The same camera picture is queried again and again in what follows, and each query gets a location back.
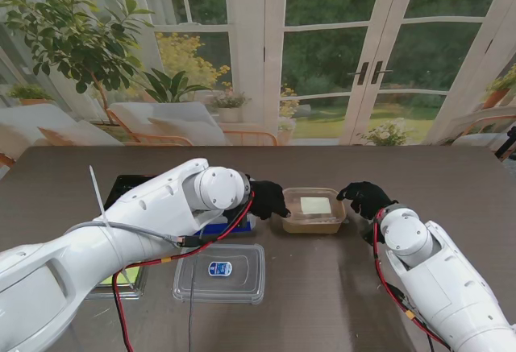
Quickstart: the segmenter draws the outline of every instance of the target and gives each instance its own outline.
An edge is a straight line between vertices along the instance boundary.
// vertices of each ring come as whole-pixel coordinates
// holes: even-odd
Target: white cable tie
[[[134,289],[135,287],[133,286],[132,282],[129,280],[129,276],[127,275],[127,271],[125,268],[125,263],[123,262],[123,252],[120,250],[118,241],[117,241],[116,237],[114,236],[113,228],[111,227],[109,221],[107,220],[106,211],[104,210],[104,205],[102,204],[102,199],[100,197],[100,191],[98,190],[97,178],[95,177],[95,172],[91,165],[89,166],[89,173],[91,175],[91,180],[94,183],[95,196],[97,197],[98,207],[100,208],[100,211],[102,213],[102,222],[106,225],[107,232],[111,236],[111,239],[113,241],[114,252],[119,257],[119,260],[122,264],[121,274],[126,279],[127,283],[131,287],[131,289]]]

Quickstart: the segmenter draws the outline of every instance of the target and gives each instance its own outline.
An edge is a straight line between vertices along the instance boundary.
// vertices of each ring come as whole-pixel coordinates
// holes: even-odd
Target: gray cable
[[[161,238],[164,241],[170,242],[172,244],[177,244],[179,242],[179,238],[174,235],[162,234],[162,233],[158,233],[157,231],[154,231],[154,230],[145,229],[143,227],[138,227],[138,226],[127,225],[125,223],[117,223],[117,222],[109,222],[109,223],[110,223],[111,227],[114,227],[115,229],[131,231],[132,233],[135,233],[135,234],[151,235],[153,237]],[[91,221],[91,222],[79,223],[78,225],[72,226],[68,230],[66,230],[65,234],[69,233],[70,231],[80,229],[82,227],[106,227],[106,224],[102,221]]]
[[[199,234],[199,239],[202,239],[202,233],[206,226],[202,227],[201,233]],[[195,271],[197,269],[197,260],[199,257],[199,253],[195,255],[195,260],[193,261],[193,269],[192,269],[192,279],[190,282],[190,307],[188,311],[188,352],[191,352],[192,348],[192,309],[194,308],[194,284],[195,284]]]

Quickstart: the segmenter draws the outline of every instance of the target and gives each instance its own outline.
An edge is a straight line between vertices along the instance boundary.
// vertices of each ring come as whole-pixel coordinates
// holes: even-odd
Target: label sticker
[[[228,277],[233,270],[233,266],[229,262],[212,262],[208,267],[208,273],[212,277]]]
[[[302,197],[301,211],[305,215],[311,213],[331,213],[330,199],[327,197]]]

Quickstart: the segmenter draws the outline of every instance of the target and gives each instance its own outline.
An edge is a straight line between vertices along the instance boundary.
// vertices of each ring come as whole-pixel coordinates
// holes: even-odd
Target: door handle
[[[357,85],[362,85],[365,80],[365,73],[368,71],[369,62],[364,62],[359,72],[349,72],[348,76],[358,76]]]
[[[374,73],[372,74],[371,83],[374,85],[378,82],[378,76],[383,72],[393,72],[394,70],[381,70],[381,66],[383,65],[384,61],[379,60],[377,62],[377,65],[374,67]]]

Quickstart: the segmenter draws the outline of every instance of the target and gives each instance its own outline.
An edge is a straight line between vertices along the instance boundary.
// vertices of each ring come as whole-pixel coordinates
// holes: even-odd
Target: table
[[[157,174],[195,157],[285,188],[379,184],[447,230],[516,322],[516,184],[492,153],[476,147],[34,147],[0,181],[0,251],[52,240],[97,216],[89,164],[105,200],[119,174]],[[337,235],[293,235],[258,222],[255,236],[228,242],[265,248],[264,301],[196,303],[194,351],[428,350],[377,289],[371,248],[354,224]],[[175,263],[152,267],[144,296],[124,301],[135,351],[187,350],[188,304],[172,297],[174,270]],[[50,349],[106,350],[124,351],[111,300],[83,303]]]

